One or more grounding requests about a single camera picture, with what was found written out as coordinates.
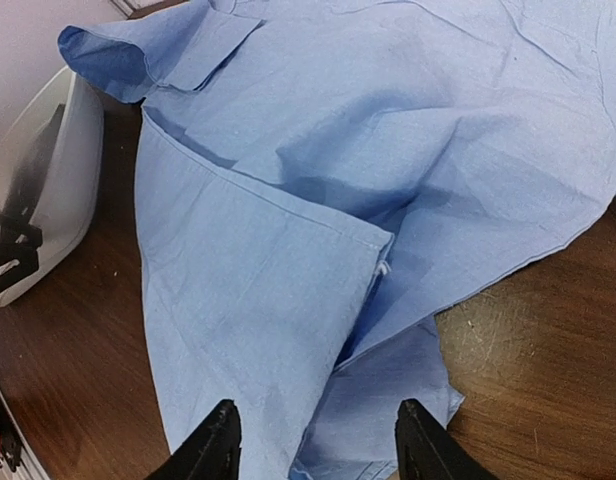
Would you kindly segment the light blue shirt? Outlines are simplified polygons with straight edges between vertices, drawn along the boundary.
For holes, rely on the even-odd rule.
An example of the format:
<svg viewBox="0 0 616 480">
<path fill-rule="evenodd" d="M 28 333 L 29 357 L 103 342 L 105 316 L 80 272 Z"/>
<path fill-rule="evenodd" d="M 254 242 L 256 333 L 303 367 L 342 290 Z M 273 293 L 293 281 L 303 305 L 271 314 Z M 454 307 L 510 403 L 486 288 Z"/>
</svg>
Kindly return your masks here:
<svg viewBox="0 0 616 480">
<path fill-rule="evenodd" d="M 223 399 L 244 479 L 384 479 L 400 403 L 462 403 L 434 317 L 616 198 L 615 1 L 189 1 L 69 26 L 139 103 L 168 446 Z"/>
</svg>

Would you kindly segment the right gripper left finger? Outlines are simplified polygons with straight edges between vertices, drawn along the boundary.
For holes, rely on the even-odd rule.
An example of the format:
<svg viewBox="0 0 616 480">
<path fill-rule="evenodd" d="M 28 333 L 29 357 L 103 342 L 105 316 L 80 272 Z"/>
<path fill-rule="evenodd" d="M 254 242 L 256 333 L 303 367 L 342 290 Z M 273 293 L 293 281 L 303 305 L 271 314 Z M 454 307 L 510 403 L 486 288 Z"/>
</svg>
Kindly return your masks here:
<svg viewBox="0 0 616 480">
<path fill-rule="evenodd" d="M 173 455 L 172 479 L 237 479 L 241 442 L 237 406 L 221 400 Z"/>
</svg>

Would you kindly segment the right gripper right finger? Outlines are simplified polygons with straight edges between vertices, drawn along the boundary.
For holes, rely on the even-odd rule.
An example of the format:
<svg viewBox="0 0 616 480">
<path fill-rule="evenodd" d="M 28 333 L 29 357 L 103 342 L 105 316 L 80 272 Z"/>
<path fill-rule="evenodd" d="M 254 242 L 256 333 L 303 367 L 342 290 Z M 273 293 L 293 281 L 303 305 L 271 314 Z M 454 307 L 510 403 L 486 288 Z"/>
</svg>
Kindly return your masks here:
<svg viewBox="0 0 616 480">
<path fill-rule="evenodd" d="M 401 402 L 395 438 L 401 480 L 497 480 L 416 399 Z"/>
</svg>

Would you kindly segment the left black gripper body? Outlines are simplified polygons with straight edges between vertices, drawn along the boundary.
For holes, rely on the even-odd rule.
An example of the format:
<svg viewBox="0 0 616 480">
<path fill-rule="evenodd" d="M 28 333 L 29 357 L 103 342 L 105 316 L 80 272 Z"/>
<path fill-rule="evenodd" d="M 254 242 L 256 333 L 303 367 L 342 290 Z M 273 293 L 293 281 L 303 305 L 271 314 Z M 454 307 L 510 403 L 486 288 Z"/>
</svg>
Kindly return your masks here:
<svg viewBox="0 0 616 480">
<path fill-rule="evenodd" d="M 0 295 L 39 271 L 43 233 L 31 224 L 33 213 L 18 201 L 0 210 Z"/>
</svg>

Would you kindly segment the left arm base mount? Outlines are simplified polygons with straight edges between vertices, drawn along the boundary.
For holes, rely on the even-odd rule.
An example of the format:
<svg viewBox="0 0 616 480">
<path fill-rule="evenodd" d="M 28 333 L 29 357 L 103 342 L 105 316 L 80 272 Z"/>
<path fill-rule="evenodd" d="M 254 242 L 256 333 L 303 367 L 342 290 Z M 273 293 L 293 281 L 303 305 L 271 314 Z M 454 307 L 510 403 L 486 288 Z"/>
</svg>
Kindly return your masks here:
<svg viewBox="0 0 616 480">
<path fill-rule="evenodd" d="M 23 444 L 0 389 L 0 479 L 27 479 Z"/>
</svg>

